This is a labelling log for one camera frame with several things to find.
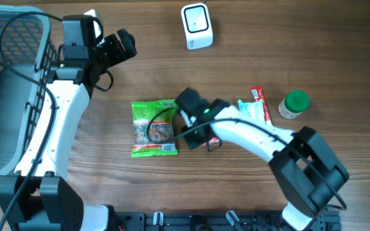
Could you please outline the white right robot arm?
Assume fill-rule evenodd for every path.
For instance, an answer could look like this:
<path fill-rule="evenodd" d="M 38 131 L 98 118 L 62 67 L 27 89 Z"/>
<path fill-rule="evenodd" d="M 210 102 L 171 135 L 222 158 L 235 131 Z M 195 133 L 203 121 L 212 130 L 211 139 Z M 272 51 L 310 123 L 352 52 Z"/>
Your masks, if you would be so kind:
<path fill-rule="evenodd" d="M 222 100 L 213 102 L 187 88 L 175 99 L 186 125 L 179 137 L 191 149 L 212 137 L 236 144 L 269 165 L 288 200 L 281 218 L 293 230 L 306 230 L 336 198 L 349 173 L 322 136 L 304 126 L 299 131 L 278 128 L 243 114 Z"/>

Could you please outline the teal snack packet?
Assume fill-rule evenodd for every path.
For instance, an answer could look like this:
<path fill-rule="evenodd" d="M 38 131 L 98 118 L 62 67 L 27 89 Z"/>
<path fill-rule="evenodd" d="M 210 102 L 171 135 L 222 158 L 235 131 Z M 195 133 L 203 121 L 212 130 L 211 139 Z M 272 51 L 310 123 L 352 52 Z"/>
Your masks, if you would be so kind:
<path fill-rule="evenodd" d="M 247 115 L 261 123 L 266 123 L 262 99 L 256 102 L 243 102 L 242 100 L 239 99 L 238 108 L 242 114 Z"/>

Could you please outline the green lid spice jar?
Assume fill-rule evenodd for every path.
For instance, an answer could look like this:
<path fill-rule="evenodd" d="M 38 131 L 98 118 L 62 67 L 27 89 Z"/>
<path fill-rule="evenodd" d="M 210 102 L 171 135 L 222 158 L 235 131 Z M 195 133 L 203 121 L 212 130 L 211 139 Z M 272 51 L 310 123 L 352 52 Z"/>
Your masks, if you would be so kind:
<path fill-rule="evenodd" d="M 310 98 L 302 90 L 289 92 L 279 104 L 279 113 L 286 119 L 295 119 L 310 106 Z"/>

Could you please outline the red tissue pack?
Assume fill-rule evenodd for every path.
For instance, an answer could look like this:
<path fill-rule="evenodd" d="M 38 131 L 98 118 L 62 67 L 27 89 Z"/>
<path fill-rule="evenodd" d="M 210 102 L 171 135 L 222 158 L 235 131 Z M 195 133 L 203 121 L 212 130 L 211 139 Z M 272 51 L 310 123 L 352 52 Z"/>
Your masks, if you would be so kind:
<path fill-rule="evenodd" d="M 212 139 L 209 140 L 209 144 L 215 144 L 219 142 L 220 142 L 220 139 L 218 139 L 217 137 L 213 137 Z"/>

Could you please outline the red snack stick packet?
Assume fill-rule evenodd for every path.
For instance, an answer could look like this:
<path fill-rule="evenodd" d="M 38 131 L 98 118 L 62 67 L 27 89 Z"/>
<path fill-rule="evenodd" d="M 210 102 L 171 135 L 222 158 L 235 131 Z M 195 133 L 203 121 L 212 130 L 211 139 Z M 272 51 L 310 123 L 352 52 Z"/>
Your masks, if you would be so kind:
<path fill-rule="evenodd" d="M 269 109 L 267 106 L 267 102 L 265 100 L 265 95 L 262 86 L 252 87 L 251 93 L 254 98 L 254 116 L 255 119 L 268 124 L 272 125 Z"/>

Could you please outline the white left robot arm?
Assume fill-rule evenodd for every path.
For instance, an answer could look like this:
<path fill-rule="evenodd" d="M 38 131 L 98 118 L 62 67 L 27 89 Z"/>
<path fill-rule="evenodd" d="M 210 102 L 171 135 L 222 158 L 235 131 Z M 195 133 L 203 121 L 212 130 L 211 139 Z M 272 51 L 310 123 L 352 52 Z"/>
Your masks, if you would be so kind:
<path fill-rule="evenodd" d="M 110 205 L 87 205 L 68 184 L 71 148 L 79 120 L 100 76 L 136 55 L 125 29 L 105 36 L 99 18 L 61 18 L 64 43 L 40 87 L 45 101 L 25 154 L 0 176 L 2 225 L 12 230 L 110 230 L 118 219 Z"/>

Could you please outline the green gummy candy bag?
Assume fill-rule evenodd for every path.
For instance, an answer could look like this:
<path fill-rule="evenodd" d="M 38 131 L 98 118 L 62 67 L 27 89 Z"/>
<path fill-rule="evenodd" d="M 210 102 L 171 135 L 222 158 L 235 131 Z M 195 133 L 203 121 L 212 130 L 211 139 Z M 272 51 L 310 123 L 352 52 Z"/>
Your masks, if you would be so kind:
<path fill-rule="evenodd" d="M 172 126 L 175 111 L 172 99 L 132 103 L 134 144 L 131 157 L 178 154 Z"/>

